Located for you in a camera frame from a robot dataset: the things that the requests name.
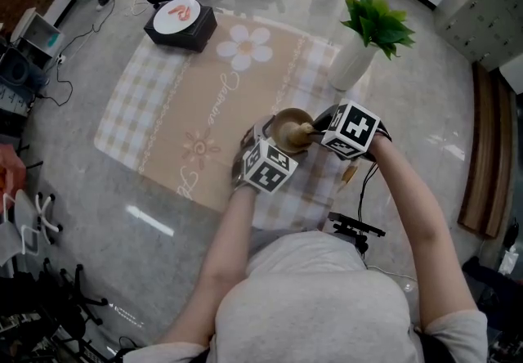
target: potted plant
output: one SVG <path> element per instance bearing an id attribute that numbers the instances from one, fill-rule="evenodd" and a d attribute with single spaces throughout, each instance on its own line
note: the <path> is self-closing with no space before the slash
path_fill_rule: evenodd
<path id="1" fill-rule="evenodd" d="M 358 82 L 381 49 L 389 60 L 396 55 L 396 45 L 410 47 L 414 31 L 403 22 L 405 11 L 390 10 L 385 0 L 345 0 L 351 18 L 342 24 L 356 34 L 340 50 L 330 66 L 327 80 L 346 91 Z"/>

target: green plant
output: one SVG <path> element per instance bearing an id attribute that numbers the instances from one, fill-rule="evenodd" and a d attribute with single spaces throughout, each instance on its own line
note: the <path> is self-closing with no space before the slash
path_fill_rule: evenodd
<path id="1" fill-rule="evenodd" d="M 387 58 L 396 55 L 396 45 L 411 47 L 414 40 L 410 34 L 414 31 L 403 22 L 407 18 L 405 11 L 389 10 L 386 0 L 345 0 L 351 19 L 342 21 L 346 27 L 361 35 L 363 44 L 380 47 Z"/>

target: gray t-shirt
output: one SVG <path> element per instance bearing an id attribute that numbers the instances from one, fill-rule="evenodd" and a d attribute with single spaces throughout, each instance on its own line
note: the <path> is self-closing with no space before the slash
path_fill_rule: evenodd
<path id="1" fill-rule="evenodd" d="M 425 329 L 456 363 L 487 359 L 486 318 L 461 311 Z M 365 269 L 355 247 L 322 232 L 286 235 L 256 254 L 223 299 L 209 362 L 423 363 L 403 291 Z M 124 363 L 186 363 L 197 344 L 159 344 Z"/>

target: tiled floor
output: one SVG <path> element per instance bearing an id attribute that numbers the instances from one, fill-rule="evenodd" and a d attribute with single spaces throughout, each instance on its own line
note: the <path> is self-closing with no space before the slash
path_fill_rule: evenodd
<path id="1" fill-rule="evenodd" d="M 87 287 L 109 299 L 110 307 L 100 312 L 105 320 L 101 332 L 108 341 L 130 335 L 150 342 L 187 298 L 218 216 L 126 169 L 93 145 L 114 86 L 153 12 L 149 7 L 134 16 L 130 6 L 135 1 L 116 0 L 114 14 L 102 30 L 85 44 L 79 39 L 67 51 L 60 78 L 74 84 L 74 94 L 61 108 L 50 101 L 37 103 L 25 140 L 31 143 L 30 155 L 44 160 L 39 175 L 33 175 L 35 186 L 56 193 L 54 216 L 65 228 L 46 254 L 57 268 L 73 270 L 77 262 L 83 263 Z M 382 117 L 397 146 L 436 194 L 464 261 L 481 242 L 456 224 L 472 146 L 471 68 L 436 35 L 427 7 L 416 0 L 389 2 L 408 12 L 416 44 L 401 48 L 400 58 L 393 61 L 376 55 L 364 78 L 362 102 Z M 339 24 L 345 15 L 343 0 L 201 3 L 239 16 L 277 20 L 334 44 L 346 41 L 350 33 Z M 107 11 L 97 13 L 95 5 L 76 4 L 61 26 L 69 38 L 105 17 Z M 48 88 L 58 101 L 68 90 L 55 79 Z M 356 216 L 365 172 L 361 170 L 340 194 L 335 210 Z M 129 205 L 170 226 L 174 236 L 131 215 L 126 211 Z M 379 173 L 369 183 L 363 216 L 387 231 L 385 238 L 371 240 L 368 263 L 413 275 L 405 233 Z"/>

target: white plate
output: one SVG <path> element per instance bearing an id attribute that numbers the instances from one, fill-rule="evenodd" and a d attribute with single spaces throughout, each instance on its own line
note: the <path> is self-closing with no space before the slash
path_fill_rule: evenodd
<path id="1" fill-rule="evenodd" d="M 177 7 L 184 8 L 173 12 Z M 196 21 L 199 11 L 200 5 L 196 0 L 172 0 L 160 8 L 156 16 L 154 16 L 154 30 L 161 34 L 181 32 Z"/>

